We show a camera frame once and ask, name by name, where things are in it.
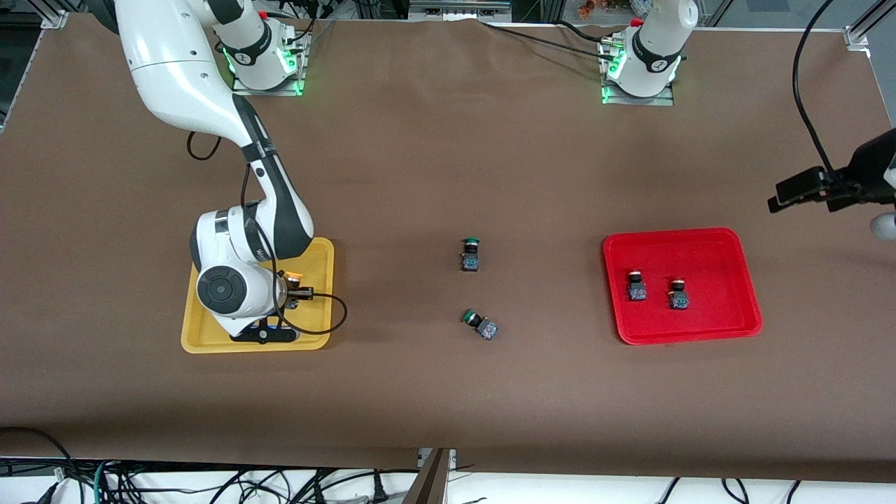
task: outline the yellow tray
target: yellow tray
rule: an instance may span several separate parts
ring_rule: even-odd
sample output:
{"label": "yellow tray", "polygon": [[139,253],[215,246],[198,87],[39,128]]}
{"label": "yellow tray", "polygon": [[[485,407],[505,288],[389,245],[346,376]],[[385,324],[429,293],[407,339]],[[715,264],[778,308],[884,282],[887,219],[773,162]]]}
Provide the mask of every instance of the yellow tray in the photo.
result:
{"label": "yellow tray", "polygon": [[[314,287],[315,292],[331,293],[333,289],[333,244],[326,238],[315,238],[308,249],[294,259],[277,261],[278,269],[301,273],[302,285]],[[270,268],[271,263],[260,263]],[[196,297],[196,280],[199,273],[192,267],[190,288],[186,294],[184,325],[180,332],[180,344],[190,353],[230,353],[230,352],[287,352],[295,350],[317,350],[327,343],[330,335],[301,334],[292,343],[237,343],[211,316],[211,313]],[[287,317],[293,324],[309,331],[323,331],[331,326],[332,300],[314,298],[301,301],[296,309],[289,310]]]}

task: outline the table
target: table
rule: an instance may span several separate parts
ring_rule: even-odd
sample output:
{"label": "table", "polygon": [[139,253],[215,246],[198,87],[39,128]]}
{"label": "table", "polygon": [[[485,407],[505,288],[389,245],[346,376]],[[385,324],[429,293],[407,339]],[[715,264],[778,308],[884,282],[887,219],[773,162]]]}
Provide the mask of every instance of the table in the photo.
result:
{"label": "table", "polygon": [[[187,237],[237,201],[239,151],[191,161],[116,37],[73,15],[0,140],[0,424],[106,458],[399,467],[450,446],[481,471],[896,479],[881,209],[765,206],[818,162],[790,96],[797,40],[699,30],[676,105],[632,108],[600,103],[588,56],[478,22],[339,22],[305,96],[252,102],[336,244],[349,321],[317,352],[197,356],[178,341]],[[810,39],[802,75],[838,165],[890,127],[840,34]],[[762,333],[621,343],[602,240],[710,226],[743,240]],[[459,271],[469,235],[477,274]]]}

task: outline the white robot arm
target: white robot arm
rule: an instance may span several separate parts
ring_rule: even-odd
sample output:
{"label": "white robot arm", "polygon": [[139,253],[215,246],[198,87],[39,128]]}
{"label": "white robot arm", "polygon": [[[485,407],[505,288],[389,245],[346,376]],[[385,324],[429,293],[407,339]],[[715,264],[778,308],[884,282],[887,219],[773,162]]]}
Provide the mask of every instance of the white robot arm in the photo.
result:
{"label": "white robot arm", "polygon": [[190,237],[200,301],[231,335],[282,306],[288,286],[257,263],[300,256],[314,236],[311,215],[252,105],[221,78],[205,38],[212,27],[240,80],[257,89],[289,76],[282,23],[262,20],[251,0],[116,0],[117,27],[146,108],[185,130],[218,135],[242,150],[265,198],[203,214]]}
{"label": "white robot arm", "polygon": [[681,49],[698,18],[694,0],[653,0],[642,26],[614,34],[615,39],[625,41],[625,57],[607,76],[633,96],[659,94],[675,78]]}

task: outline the white floor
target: white floor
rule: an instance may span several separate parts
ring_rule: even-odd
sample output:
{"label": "white floor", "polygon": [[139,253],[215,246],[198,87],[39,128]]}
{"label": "white floor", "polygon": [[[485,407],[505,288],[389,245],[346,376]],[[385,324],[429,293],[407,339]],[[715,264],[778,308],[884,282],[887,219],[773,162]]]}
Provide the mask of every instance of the white floor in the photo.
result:
{"label": "white floor", "polygon": [[[328,481],[368,470],[346,470],[331,476]],[[165,473],[142,474],[134,482],[143,488],[207,489],[216,487],[234,473]],[[248,478],[261,480],[267,471],[251,473]],[[313,471],[288,471],[293,491],[314,474]],[[390,495],[406,491],[414,474],[384,474],[383,487]],[[552,474],[488,474],[452,473],[448,483],[446,502],[467,504],[486,498],[484,504],[524,503],[588,503],[588,504],[655,504],[662,497],[670,478],[620,476],[563,476]],[[0,504],[22,504],[36,501],[56,481],[53,476],[0,477]],[[267,484],[277,491],[287,487],[277,476]],[[744,480],[752,504],[784,504],[792,482],[772,480]],[[730,481],[737,493],[737,485]],[[207,504],[214,490],[183,494],[174,492],[146,493],[149,504]],[[86,502],[93,502],[92,490],[84,488]],[[225,491],[218,504],[237,502],[239,488]],[[372,478],[358,478],[325,492],[328,502],[345,502],[373,495]],[[59,486],[53,504],[78,504],[78,494],[72,481]],[[797,489],[792,504],[892,504],[896,502],[896,484],[803,482]],[[685,478],[676,486],[668,504],[735,504],[723,490],[718,479]],[[276,497],[260,493],[247,504],[277,504]]]}

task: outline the red tray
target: red tray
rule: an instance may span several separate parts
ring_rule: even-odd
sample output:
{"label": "red tray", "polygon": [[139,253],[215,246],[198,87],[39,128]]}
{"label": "red tray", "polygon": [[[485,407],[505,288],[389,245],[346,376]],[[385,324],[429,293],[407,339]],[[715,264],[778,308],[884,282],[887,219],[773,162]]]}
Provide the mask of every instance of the red tray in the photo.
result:
{"label": "red tray", "polygon": [[[740,239],[728,228],[615,234],[604,241],[619,336],[629,344],[755,336],[762,316]],[[628,299],[628,272],[640,270],[647,299]],[[668,307],[669,283],[685,279],[690,306]]]}

